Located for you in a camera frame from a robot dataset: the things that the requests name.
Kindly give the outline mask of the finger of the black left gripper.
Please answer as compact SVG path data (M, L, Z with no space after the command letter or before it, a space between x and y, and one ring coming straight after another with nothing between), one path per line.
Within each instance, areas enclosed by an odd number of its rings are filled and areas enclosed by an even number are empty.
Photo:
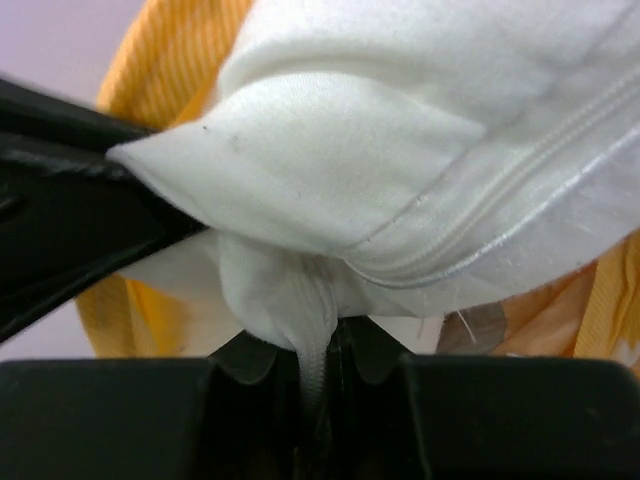
M203 225L107 159L148 128L1 82L1 338Z

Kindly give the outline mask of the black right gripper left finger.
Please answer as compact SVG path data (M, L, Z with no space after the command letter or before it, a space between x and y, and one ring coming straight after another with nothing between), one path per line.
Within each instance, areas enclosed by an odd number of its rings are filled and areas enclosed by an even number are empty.
M208 358L7 361L5 479L287 479L287 351L241 334Z

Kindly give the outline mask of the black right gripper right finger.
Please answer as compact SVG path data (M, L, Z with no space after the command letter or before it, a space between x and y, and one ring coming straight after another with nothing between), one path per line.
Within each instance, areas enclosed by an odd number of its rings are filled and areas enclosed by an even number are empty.
M639 383L617 363L417 355L365 317L328 360L344 479L639 475Z

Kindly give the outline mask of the yellow printed pillowcase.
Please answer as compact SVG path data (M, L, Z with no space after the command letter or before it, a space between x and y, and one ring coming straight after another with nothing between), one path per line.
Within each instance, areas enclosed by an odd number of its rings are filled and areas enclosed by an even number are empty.
M104 79L98 105L167 128L204 110L249 9L246 1L149 1ZM195 307L113 275L78 296L100 357L204 356L240 330L221 301ZM586 268L505 300L497 354L602 358L639 364L639 239Z

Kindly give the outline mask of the white pillow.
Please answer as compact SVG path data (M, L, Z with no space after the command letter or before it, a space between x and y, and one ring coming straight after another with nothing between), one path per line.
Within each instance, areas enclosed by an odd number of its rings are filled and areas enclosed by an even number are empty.
M344 479L328 350L365 317L497 354L502 303L639 239L635 1L246 1L195 119L108 158L203 231L122 277L292 353L290 479Z

